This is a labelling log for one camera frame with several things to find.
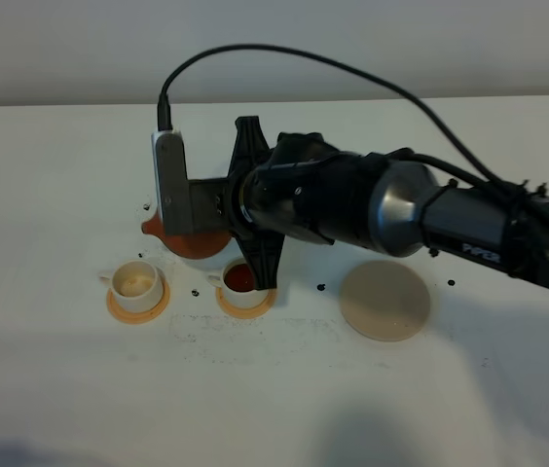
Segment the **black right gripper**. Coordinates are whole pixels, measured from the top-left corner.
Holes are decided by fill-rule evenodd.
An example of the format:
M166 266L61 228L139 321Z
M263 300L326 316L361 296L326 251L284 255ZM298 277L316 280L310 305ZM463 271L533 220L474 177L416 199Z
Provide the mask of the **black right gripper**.
M227 181L223 192L223 217L247 263L255 290L277 288L277 272L285 236L259 231L245 209L244 187L253 169L264 163L271 149L257 116L238 117Z

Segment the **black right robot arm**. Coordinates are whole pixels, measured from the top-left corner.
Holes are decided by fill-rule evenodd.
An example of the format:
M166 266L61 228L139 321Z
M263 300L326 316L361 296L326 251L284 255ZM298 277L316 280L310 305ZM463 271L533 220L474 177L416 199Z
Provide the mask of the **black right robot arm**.
M276 286L283 241L344 242L391 257L447 252L549 290L549 196L493 184L403 148L361 156L318 133L270 146L236 121L226 213L259 290Z

